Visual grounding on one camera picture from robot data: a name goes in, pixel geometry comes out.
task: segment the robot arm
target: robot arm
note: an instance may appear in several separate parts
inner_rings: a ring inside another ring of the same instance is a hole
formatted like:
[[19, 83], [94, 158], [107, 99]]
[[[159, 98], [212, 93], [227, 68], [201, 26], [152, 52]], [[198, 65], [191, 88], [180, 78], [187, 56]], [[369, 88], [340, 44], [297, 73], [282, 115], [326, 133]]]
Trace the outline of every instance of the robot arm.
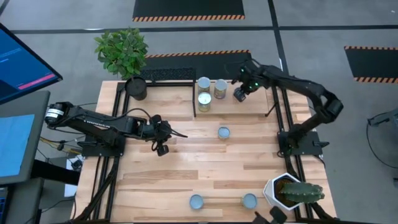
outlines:
[[240, 102], [246, 98], [246, 95], [255, 92], [261, 86], [266, 89], [270, 86], [278, 86], [310, 98], [314, 105], [315, 115], [304, 123], [294, 124], [291, 127], [287, 141], [292, 148], [298, 148], [299, 141], [313, 128], [333, 122], [343, 109], [343, 104], [336, 95], [326, 90], [321, 84], [291, 77], [273, 65], [257, 66], [252, 60], [247, 61], [241, 67], [239, 77], [233, 80], [232, 84], [236, 82], [242, 82], [242, 85], [234, 91], [235, 98]]
[[186, 136], [173, 131], [169, 122], [162, 121], [159, 115], [149, 117], [148, 124], [148, 120], [144, 118], [126, 116], [125, 114], [115, 118], [85, 110], [69, 102], [50, 105], [45, 122], [50, 129], [68, 126], [95, 139], [91, 142], [79, 142], [79, 146], [83, 148], [85, 146], [102, 147], [112, 151], [117, 147], [124, 147], [122, 142], [124, 138], [133, 138], [152, 141], [154, 143], [152, 150], [157, 151], [159, 156], [163, 156], [169, 151], [169, 148], [163, 143], [171, 138], [172, 134], [186, 138]]

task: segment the wooden tabletop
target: wooden tabletop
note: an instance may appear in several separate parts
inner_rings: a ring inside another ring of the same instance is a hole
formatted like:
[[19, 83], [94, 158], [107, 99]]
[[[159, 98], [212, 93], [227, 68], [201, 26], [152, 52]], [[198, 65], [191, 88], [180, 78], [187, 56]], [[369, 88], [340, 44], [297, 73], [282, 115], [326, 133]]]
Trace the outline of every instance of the wooden tabletop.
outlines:
[[[117, 84], [103, 82], [97, 112], [111, 114]], [[129, 108], [143, 108], [152, 116], [160, 114], [174, 130], [189, 138], [169, 139], [170, 153], [162, 157], [151, 151], [148, 142], [127, 140], [119, 165], [111, 222], [251, 222], [254, 210], [241, 205], [241, 198], [247, 193], [257, 196], [255, 210], [270, 218], [271, 206], [262, 190], [269, 179], [285, 173], [286, 169], [284, 160], [276, 155], [279, 150], [276, 113], [273, 111], [264, 117], [274, 103], [272, 92], [267, 90], [264, 94], [264, 91], [258, 90], [243, 102], [246, 109], [253, 106], [255, 110], [245, 110], [243, 114], [242, 111], [234, 113], [235, 109], [231, 108], [231, 114], [219, 114], [214, 109], [196, 118], [191, 87], [149, 87], [144, 101], [131, 98]], [[295, 123], [311, 116], [306, 97], [293, 92], [288, 92], [288, 96]], [[266, 105], [262, 114], [257, 114], [259, 101]], [[140, 112], [129, 115], [142, 116]], [[221, 126], [231, 130], [229, 139], [218, 138], [217, 130]], [[97, 159], [91, 157], [84, 162], [76, 194], [77, 214], [91, 200]], [[302, 156], [302, 160], [307, 182], [324, 189], [325, 199], [319, 204], [335, 216], [323, 165], [313, 156]], [[190, 208], [189, 199], [193, 194], [204, 198], [201, 210]], [[106, 199], [102, 200], [100, 217], [104, 217], [105, 205]], [[293, 212], [286, 215], [294, 220]]]

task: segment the yellow and black hazard stripe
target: yellow and black hazard stripe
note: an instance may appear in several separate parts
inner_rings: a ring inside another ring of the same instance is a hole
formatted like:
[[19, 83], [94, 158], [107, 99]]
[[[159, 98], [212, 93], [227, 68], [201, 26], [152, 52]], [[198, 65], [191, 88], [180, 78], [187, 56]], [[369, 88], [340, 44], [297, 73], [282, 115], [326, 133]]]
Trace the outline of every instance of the yellow and black hazard stripe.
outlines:
[[234, 54], [234, 53], [250, 53], [250, 50], [219, 50], [219, 51], [210, 51], [210, 52], [156, 54], [156, 55], [145, 55], [145, 58], [177, 57], [177, 56], [192, 56], [192, 55], [214, 55], [214, 54]]
[[363, 47], [363, 46], [345, 46], [348, 49], [362, 49], [362, 50], [398, 50], [398, 47]]
[[212, 15], [212, 16], [146, 16], [133, 17], [133, 22], [165, 22], [165, 21], [210, 21], [244, 19], [244, 15]]
[[357, 82], [366, 83], [398, 83], [398, 78], [383, 78], [383, 77], [355, 77]]

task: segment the monitor screen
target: monitor screen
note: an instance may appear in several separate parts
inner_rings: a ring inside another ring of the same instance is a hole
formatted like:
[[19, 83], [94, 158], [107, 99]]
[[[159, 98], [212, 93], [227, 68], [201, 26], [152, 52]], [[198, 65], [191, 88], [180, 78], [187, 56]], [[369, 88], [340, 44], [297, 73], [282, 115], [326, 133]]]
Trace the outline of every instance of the monitor screen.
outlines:
[[0, 105], [60, 80], [61, 75], [0, 24]]

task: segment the black plant pot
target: black plant pot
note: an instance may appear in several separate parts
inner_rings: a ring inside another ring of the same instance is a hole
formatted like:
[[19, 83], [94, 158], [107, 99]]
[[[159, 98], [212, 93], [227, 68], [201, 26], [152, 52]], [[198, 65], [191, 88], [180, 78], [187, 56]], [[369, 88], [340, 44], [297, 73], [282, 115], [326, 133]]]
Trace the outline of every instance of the black plant pot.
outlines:
[[124, 89], [136, 100], [143, 100], [147, 97], [147, 83], [141, 77], [132, 77], [127, 80]]

